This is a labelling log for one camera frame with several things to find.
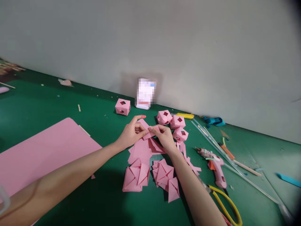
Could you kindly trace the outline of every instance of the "wooden skewer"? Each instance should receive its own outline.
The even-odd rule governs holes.
[[[244,164],[237,162],[235,159],[233,159],[233,162],[235,162],[237,165],[239,165],[240,167],[244,168],[245,170],[255,174],[256,176],[262,176],[260,173],[256,172],[255,170],[252,170],[251,168],[245,166]]]
[[[6,85],[6,86],[8,86],[8,87],[10,87],[10,88],[13,88],[13,89],[15,89],[15,88],[16,88],[16,87],[13,87],[13,86],[7,85],[7,84],[5,84],[5,83],[1,83],[1,82],[0,82],[0,84],[1,84],[1,85]]]

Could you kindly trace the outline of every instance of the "blue object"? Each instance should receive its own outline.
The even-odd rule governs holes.
[[[285,176],[283,174],[280,174],[280,173],[276,173],[276,175],[281,179],[281,180],[284,180],[286,182],[289,182],[297,187],[301,187],[301,182],[291,178],[291,177],[288,177],[288,176]]]
[[[206,116],[204,116],[203,120],[206,122],[207,128],[211,127],[210,124],[213,124],[215,126],[224,126],[226,124],[221,117],[207,118]]]
[[[263,171],[264,170],[264,168],[257,168],[257,169],[254,169],[256,172],[258,172],[258,171]]]

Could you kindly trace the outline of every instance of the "pink glue gun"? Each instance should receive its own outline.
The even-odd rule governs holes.
[[[203,148],[197,148],[197,149],[198,149],[198,153],[200,153],[201,156],[205,157],[206,160],[209,161],[209,163],[208,163],[209,169],[214,170],[216,185],[218,187],[226,189],[227,183],[226,183],[226,180],[225,180],[222,168],[221,168],[221,166],[224,164],[223,159],[216,156],[212,152],[207,151],[206,149],[203,149]]]

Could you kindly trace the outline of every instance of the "origami cube with square hole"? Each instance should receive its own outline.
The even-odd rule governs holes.
[[[182,116],[172,116],[172,120],[170,121],[170,128],[177,129],[179,127],[184,128],[186,126],[184,117]]]
[[[167,125],[172,120],[172,115],[169,113],[169,110],[159,111],[157,120],[160,125]]]
[[[115,105],[115,109],[117,114],[127,116],[131,110],[131,101],[119,98]]]
[[[179,127],[173,132],[172,136],[176,141],[183,142],[187,140],[188,132],[182,127]]]

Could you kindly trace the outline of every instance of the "finger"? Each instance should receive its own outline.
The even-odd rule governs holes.
[[[139,119],[146,118],[145,115],[139,115],[139,116],[134,116],[134,118],[131,120],[130,124],[133,125],[135,124]]]
[[[160,129],[160,131],[161,131],[162,133],[164,133],[165,131],[168,131],[168,130],[170,130],[170,128],[169,128],[169,127],[167,127],[167,126],[163,126],[163,125],[160,125],[160,124],[158,124],[158,125],[155,125],[155,126],[158,126],[158,127],[159,127],[159,129]]]
[[[135,124],[135,130],[141,130],[141,131],[144,131],[145,130],[145,128],[143,127],[143,125],[141,124],[141,123],[136,123]]]
[[[148,133],[149,133],[149,131],[145,130],[145,131],[142,131],[142,132],[138,133],[136,136],[137,136],[137,138],[139,140],[139,139],[141,139],[142,137],[144,137]]]
[[[149,129],[153,134],[155,134],[158,138],[160,138],[160,136],[161,136],[161,132],[160,132],[160,131],[154,129],[152,126],[150,126],[148,129]]]

